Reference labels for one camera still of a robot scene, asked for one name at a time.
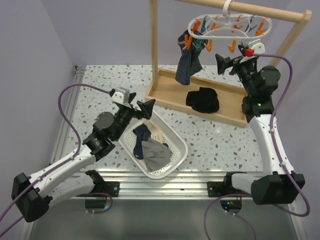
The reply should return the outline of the navy underwear with beige band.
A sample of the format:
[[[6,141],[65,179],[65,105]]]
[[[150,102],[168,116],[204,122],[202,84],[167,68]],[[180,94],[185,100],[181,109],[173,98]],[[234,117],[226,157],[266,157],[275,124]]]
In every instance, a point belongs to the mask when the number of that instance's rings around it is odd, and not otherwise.
[[[154,140],[151,132],[145,124],[141,124],[134,128],[132,132],[136,136],[133,155],[138,160],[148,161],[169,161],[171,154],[169,149],[163,143]]]

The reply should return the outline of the navy striped underwear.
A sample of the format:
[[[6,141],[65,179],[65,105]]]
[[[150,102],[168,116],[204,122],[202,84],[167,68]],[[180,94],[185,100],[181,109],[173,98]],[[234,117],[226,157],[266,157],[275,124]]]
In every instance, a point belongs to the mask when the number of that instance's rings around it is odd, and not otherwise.
[[[203,69],[199,56],[201,51],[205,49],[205,44],[208,44],[208,40],[192,38],[190,48],[187,49],[185,36],[190,37],[188,30],[185,30],[177,39],[181,57],[178,62],[175,80],[181,85],[187,86],[190,85],[191,76]]]

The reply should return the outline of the black underwear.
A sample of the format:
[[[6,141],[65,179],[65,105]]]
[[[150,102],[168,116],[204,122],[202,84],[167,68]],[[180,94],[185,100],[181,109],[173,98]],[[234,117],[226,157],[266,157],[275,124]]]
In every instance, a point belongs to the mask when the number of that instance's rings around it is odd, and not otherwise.
[[[220,109],[218,94],[213,88],[200,87],[187,93],[185,104],[194,111],[204,114],[216,113]]]

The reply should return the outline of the grey underwear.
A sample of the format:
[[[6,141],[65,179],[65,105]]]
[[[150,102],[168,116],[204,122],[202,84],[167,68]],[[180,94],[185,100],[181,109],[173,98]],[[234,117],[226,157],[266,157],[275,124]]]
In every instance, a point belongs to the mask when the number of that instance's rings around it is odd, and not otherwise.
[[[142,141],[143,161],[148,172],[155,172],[171,162],[171,151],[163,143],[148,138],[147,141]]]

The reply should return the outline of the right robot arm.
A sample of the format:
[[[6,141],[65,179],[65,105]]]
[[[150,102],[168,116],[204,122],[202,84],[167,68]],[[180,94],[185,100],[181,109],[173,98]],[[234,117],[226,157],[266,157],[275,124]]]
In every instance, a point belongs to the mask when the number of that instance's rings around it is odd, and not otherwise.
[[[239,191],[247,193],[257,205],[291,204],[305,185],[305,178],[291,165],[277,128],[277,108],[272,94],[278,88],[281,73],[272,65],[258,70],[257,60],[261,55],[242,44],[238,48],[241,55],[233,59],[215,55],[217,73],[222,75],[231,69],[230,75],[237,75],[247,92],[241,107],[258,144],[263,176],[228,172],[223,192],[231,197]]]

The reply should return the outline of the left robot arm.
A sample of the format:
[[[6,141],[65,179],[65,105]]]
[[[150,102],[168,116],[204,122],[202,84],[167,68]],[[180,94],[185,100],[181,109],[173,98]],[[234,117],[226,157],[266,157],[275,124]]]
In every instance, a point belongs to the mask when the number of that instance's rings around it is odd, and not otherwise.
[[[92,125],[92,132],[71,153],[55,163],[30,175],[20,173],[14,177],[11,198],[27,222],[41,218],[50,207],[79,195],[99,196],[104,190],[104,180],[95,170],[89,170],[75,183],[68,178],[92,165],[114,148],[132,119],[150,120],[155,99],[137,101],[138,109],[132,105],[136,93],[121,93],[114,89],[110,93],[118,110],[102,112]]]

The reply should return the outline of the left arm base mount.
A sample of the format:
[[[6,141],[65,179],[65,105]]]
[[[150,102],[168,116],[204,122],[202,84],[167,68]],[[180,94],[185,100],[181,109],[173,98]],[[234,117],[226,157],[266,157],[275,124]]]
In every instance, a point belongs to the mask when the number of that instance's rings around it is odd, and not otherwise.
[[[84,194],[85,209],[91,214],[103,214],[111,209],[114,198],[119,196],[120,183],[107,181],[100,183],[90,193]]]

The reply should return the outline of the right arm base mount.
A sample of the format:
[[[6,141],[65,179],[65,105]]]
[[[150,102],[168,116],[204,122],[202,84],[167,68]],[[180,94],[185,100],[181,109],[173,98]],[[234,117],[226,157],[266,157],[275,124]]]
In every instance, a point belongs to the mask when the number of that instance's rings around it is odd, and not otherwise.
[[[208,181],[207,193],[209,198],[217,198],[232,194],[245,194],[243,191],[226,186],[222,181]],[[231,213],[239,213],[242,209],[241,197],[236,197],[235,200],[220,200],[220,205],[224,211]]]

